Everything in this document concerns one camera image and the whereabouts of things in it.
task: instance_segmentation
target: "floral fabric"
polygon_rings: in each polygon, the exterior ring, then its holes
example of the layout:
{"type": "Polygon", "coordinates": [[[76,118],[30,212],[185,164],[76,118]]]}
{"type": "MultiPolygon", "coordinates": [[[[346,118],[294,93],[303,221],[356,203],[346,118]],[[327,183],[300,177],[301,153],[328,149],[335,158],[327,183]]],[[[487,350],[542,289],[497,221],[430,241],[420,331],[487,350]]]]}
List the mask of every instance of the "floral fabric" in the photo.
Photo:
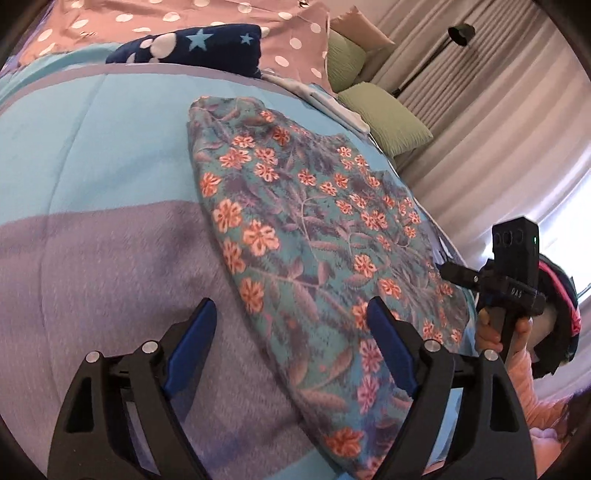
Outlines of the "floral fabric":
{"type": "Polygon", "coordinates": [[[366,324],[395,318],[458,351],[473,306],[441,279],[407,187],[344,135],[316,135],[252,98],[201,97],[190,148],[202,203],[246,311],[310,431],[371,478],[410,407],[366,324]]]}

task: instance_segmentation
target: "light blue star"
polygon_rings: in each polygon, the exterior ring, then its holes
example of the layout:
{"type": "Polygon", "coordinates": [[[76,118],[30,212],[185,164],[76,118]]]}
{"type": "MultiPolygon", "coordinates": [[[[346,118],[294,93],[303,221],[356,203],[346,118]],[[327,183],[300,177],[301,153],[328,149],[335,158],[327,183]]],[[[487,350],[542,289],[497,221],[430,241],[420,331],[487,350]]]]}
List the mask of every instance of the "light blue star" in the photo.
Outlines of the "light blue star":
{"type": "Polygon", "coordinates": [[[205,46],[205,41],[209,38],[213,37],[213,33],[203,33],[203,29],[199,30],[195,35],[187,35],[187,38],[191,40],[191,44],[189,45],[189,51],[192,51],[195,47],[199,47],[203,51],[207,51],[207,47],[205,46]]]}
{"type": "Polygon", "coordinates": [[[252,38],[248,33],[246,35],[240,35],[240,38],[242,39],[240,44],[246,43],[247,45],[250,45],[251,41],[254,40],[254,38],[252,38]]]}

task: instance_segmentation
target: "green pillow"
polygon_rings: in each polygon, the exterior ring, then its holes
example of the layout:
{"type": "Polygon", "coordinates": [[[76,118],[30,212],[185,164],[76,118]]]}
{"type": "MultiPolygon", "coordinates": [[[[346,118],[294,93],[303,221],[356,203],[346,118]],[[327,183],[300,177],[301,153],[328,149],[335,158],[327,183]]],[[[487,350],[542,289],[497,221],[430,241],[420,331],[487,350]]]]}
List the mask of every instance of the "green pillow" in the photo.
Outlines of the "green pillow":
{"type": "Polygon", "coordinates": [[[339,93],[353,85],[365,63],[366,53],[343,35],[329,31],[329,52],[326,70],[330,86],[339,93]]]}
{"type": "Polygon", "coordinates": [[[373,83],[358,83],[339,93],[339,101],[361,115],[390,159],[428,143],[433,135],[403,104],[373,83]]]}

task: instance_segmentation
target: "black mount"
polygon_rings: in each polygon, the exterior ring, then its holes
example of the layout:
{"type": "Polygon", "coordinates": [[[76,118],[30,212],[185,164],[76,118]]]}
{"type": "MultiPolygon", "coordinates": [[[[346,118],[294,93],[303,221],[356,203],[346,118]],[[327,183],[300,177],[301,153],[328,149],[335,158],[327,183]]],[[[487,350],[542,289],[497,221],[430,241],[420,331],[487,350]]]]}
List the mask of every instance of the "black mount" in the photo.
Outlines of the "black mount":
{"type": "Polygon", "coordinates": [[[211,480],[169,400],[200,375],[216,329],[203,299],[159,342],[105,358],[89,353],[70,385],[51,442],[49,480],[211,480]],[[140,467],[122,391],[131,395],[159,475],[140,467]]]}
{"type": "Polygon", "coordinates": [[[530,431],[500,357],[450,353],[396,321],[379,297],[368,305],[368,326],[397,385],[414,399],[374,480],[419,480],[443,422],[452,388],[462,403],[445,465],[428,480],[535,480],[530,431]]]}

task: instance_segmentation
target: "lamp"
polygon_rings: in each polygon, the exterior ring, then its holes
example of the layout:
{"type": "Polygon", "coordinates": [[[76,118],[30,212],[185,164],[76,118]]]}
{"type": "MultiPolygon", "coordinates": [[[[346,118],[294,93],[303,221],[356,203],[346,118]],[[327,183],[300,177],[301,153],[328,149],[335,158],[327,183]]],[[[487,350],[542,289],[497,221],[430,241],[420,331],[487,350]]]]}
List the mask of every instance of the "lamp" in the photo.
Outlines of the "lamp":
{"type": "Polygon", "coordinates": [[[398,98],[400,94],[413,82],[415,79],[422,74],[422,72],[432,64],[433,60],[435,60],[441,52],[445,50],[445,48],[451,43],[457,43],[461,47],[467,47],[470,43],[470,40],[474,38],[476,35],[476,29],[467,23],[462,23],[459,25],[455,25],[454,27],[449,27],[447,29],[448,38],[446,38],[441,45],[437,47],[437,49],[433,52],[433,54],[427,59],[427,61],[419,68],[419,70],[408,80],[406,81],[400,88],[397,88],[392,92],[395,98],[398,98]]]}

